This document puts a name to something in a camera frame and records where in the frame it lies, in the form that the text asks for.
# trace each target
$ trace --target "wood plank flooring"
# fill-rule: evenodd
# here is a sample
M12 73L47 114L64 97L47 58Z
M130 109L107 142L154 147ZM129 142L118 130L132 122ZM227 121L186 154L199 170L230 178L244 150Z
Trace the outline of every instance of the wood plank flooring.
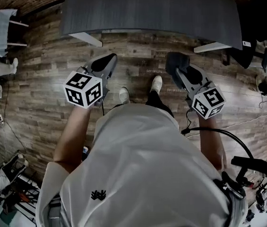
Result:
M166 54L178 51L189 55L191 63L203 68L222 89L227 104L217 116L220 128L267 114L267 104L262 109L258 106L261 95L256 91L255 78L261 70L245 70L234 61L226 67L221 63L221 51L195 54L193 48L201 45L197 39L169 33L107 33L95 35L103 41L103 48L96 48L75 38L61 37L59 24L59 6L30 17L30 27L25 34L28 46L9 53L9 56L19 58L19 66L16 75L8 77L0 99L0 114L5 114L5 122L27 149L25 153L7 124L4 128L0 124L0 161L19 149L25 153L39 180L42 180L47 163L52 160L55 145L73 107L65 99L63 81L72 70L103 53L116 53L119 59L109 81L110 92L104 101L106 112L119 103L118 91L123 86L128 88L134 102L145 103L152 79L161 75L164 82L161 99L171 108L180 128L184 129L187 125L187 93L174 85L164 69ZM95 122L101 116L102 110L95 108L87 132L88 146L92 145ZM192 126L197 126L196 114L190 113L189 118ZM228 130L244 141L256 158L267 160L267 116ZM197 134L192 132L188 136L199 147ZM226 136L222 139L229 165L234 155L246 156L235 141ZM248 174L255 182L261 179L257 174ZM254 191L248 190L247 195L251 204Z

